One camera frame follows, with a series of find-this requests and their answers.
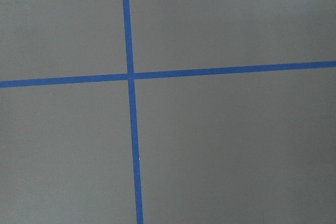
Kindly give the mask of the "blue tape strip crosswise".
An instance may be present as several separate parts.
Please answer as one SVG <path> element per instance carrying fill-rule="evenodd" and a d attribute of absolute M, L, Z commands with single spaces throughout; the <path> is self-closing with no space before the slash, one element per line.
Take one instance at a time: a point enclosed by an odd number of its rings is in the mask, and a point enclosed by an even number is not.
<path fill-rule="evenodd" d="M 159 78 L 192 77 L 192 76 L 210 76 L 218 74 L 305 70 L 305 69 L 334 68 L 334 67 L 335 67 L 335 61 L 319 61 L 319 62 L 282 63 L 282 64 L 256 65 L 256 66 L 135 72 L 131 74 L 117 73 L 117 74 L 103 74 L 103 75 L 90 75 L 90 76 L 7 80 L 7 81 L 1 81 L 1 88 L 124 81 L 130 79 L 140 80 L 140 79 L 159 79 Z"/>

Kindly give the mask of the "blue tape strip lengthwise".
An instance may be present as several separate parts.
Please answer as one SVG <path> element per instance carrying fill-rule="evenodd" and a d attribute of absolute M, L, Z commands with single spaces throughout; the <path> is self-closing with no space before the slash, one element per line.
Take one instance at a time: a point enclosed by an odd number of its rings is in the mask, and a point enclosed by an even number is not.
<path fill-rule="evenodd" d="M 123 2 L 125 50 L 126 50 L 126 57 L 127 57 L 128 96 L 129 96 L 132 164 L 133 164 L 133 180 L 134 180 L 134 195 L 135 195 L 135 212 L 136 212 L 136 222 L 144 223 L 142 188 L 141 188 L 140 153 L 139 153 L 139 139 L 138 139 L 138 122 L 137 122 L 137 111 L 136 111 L 137 101 L 136 101 L 136 93 L 135 93 L 135 73 L 134 73 L 134 62 L 133 62 L 130 0 L 122 0 L 122 2 Z"/>

